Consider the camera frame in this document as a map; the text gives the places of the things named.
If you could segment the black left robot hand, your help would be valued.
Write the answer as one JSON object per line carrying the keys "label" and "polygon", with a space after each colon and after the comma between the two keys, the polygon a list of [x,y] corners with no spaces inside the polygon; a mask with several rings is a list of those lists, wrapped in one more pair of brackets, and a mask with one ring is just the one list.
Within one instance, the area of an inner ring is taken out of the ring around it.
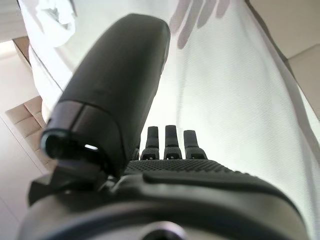
{"label": "black left robot hand", "polygon": [[143,126],[170,45],[162,19],[129,14],[87,53],[57,102],[40,149],[57,161],[33,180],[20,240],[306,240],[272,184],[209,160],[196,133]]}

